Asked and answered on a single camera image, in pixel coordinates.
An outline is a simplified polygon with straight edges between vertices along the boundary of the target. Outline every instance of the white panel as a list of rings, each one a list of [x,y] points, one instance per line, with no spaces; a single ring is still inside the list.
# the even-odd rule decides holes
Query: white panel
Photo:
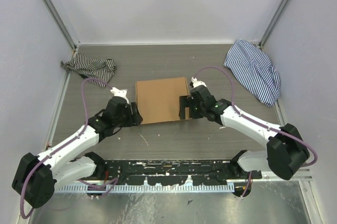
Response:
[[[12,181],[21,157],[45,142],[71,48],[42,0],[0,0],[0,216],[18,217]]]
[[[317,150],[312,166],[325,223],[336,223],[337,1],[291,0],[265,47],[280,71],[288,121]]]
[[[259,42],[281,0],[53,0],[82,44]]]

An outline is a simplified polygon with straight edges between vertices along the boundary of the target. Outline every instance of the cardboard sheet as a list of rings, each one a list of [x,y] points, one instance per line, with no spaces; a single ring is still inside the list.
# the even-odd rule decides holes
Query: cardboard sheet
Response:
[[[142,124],[180,120],[179,96],[188,94],[185,77],[136,82],[136,99],[143,117]]]

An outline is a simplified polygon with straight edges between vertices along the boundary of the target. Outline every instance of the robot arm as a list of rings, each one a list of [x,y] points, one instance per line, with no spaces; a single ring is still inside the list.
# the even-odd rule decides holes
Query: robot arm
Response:
[[[191,95],[180,97],[181,119],[184,119],[185,107],[188,107],[190,118],[206,117],[209,121],[214,121],[221,126],[234,128],[254,139],[266,149],[243,153],[238,158],[237,163],[244,171],[271,170],[280,178],[289,180],[308,160],[309,152],[306,147],[287,136],[270,130],[270,128],[275,128],[302,140],[298,130],[293,125],[287,124],[281,127],[249,115],[237,107],[234,109],[230,101],[216,100],[205,83],[197,81],[195,78],[192,78],[191,86]],[[266,128],[247,120],[242,114]]]
[[[101,177],[106,167],[105,161],[99,155],[89,152],[76,161],[72,160],[87,148],[117,133],[118,128],[137,126],[143,121],[136,103],[129,104],[125,90],[112,88],[111,92],[114,96],[106,108],[89,118],[86,127],[83,125],[58,145],[36,156],[31,153],[23,156],[12,183],[13,189],[19,194],[28,173],[41,160],[48,158],[34,172],[26,188],[25,200],[33,208],[44,205],[55,191],[73,181],[84,177]]]

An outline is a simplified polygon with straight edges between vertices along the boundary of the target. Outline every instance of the black and white striped cloth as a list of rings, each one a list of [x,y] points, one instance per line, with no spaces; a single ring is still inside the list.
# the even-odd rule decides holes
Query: black and white striped cloth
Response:
[[[249,42],[238,40],[229,50],[224,66],[260,102],[271,107],[280,95],[280,74],[270,59]]]
[[[76,53],[73,59],[64,63],[61,61],[61,67],[69,71],[77,72],[82,78],[98,78],[106,83],[110,81],[116,70],[116,64],[112,59],[91,58]],[[105,85],[90,80],[89,82],[104,88]]]

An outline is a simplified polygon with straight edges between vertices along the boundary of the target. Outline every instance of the gray tabletop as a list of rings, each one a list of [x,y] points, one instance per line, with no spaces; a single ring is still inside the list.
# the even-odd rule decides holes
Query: gray tabletop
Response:
[[[110,85],[127,89],[129,100],[135,101],[136,81],[173,77],[190,79],[204,66],[222,67],[230,48],[231,45],[81,46],[79,52],[90,57],[114,59],[117,70]],[[199,79],[206,82],[215,98],[231,99],[230,83],[222,73],[207,69]],[[71,74],[53,145],[66,139],[84,123],[82,81],[78,74]],[[274,108],[266,107],[236,80],[234,82],[236,104],[242,110],[277,123]],[[89,115],[105,108],[111,96],[107,88],[87,84],[85,97]],[[242,149],[263,148],[234,129],[221,128],[216,123],[199,119],[123,128],[117,135],[106,138],[86,152],[94,151],[104,159],[228,159]]]

